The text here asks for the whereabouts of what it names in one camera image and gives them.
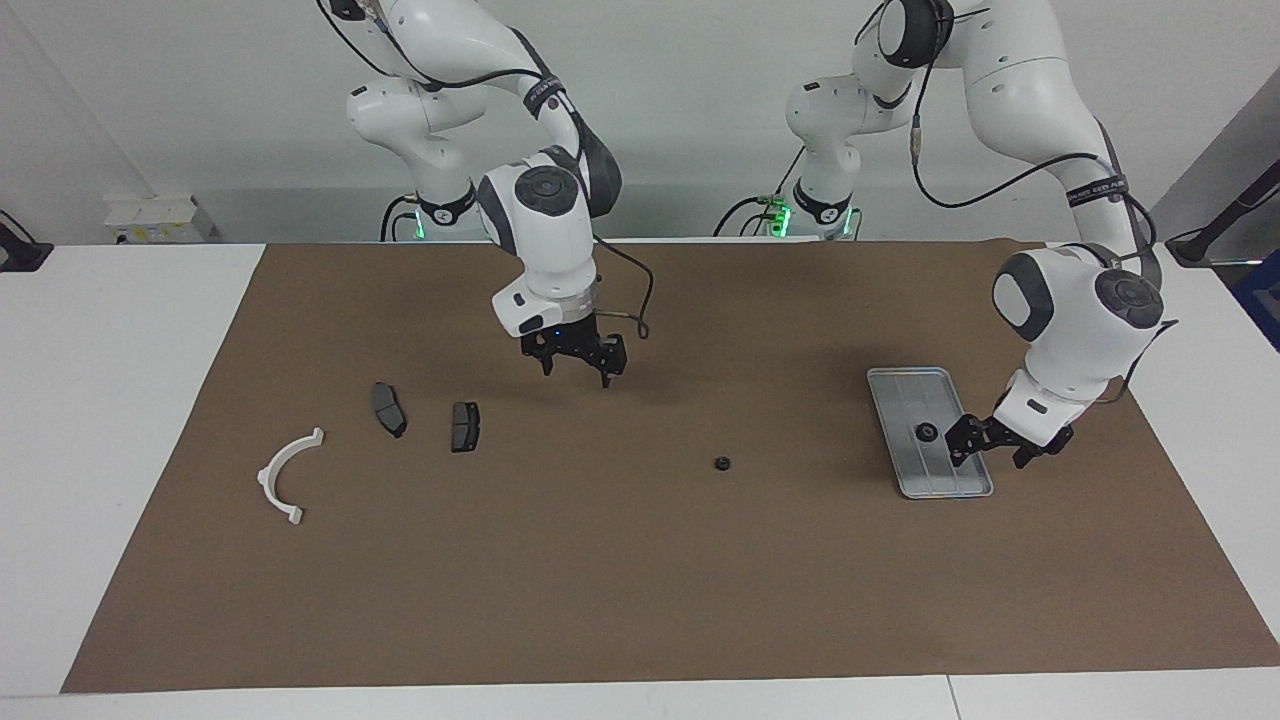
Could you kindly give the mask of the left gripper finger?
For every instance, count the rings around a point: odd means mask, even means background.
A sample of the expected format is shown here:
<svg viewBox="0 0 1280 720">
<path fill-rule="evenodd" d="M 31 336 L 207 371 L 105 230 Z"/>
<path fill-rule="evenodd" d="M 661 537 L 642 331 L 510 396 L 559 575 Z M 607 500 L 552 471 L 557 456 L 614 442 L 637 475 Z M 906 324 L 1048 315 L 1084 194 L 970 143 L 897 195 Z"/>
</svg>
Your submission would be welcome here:
<svg viewBox="0 0 1280 720">
<path fill-rule="evenodd" d="M 972 414 L 961 415 L 946 432 L 948 459 L 954 468 L 960 468 L 970 456 L 988 448 L 989 423 Z"/>
<path fill-rule="evenodd" d="M 1029 439 L 1019 439 L 1018 447 L 1012 452 L 1012 464 L 1018 470 L 1025 469 L 1033 460 L 1042 456 L 1055 456 L 1060 454 L 1073 439 L 1073 428 L 1061 428 L 1059 433 L 1044 446 L 1036 445 Z"/>
</svg>

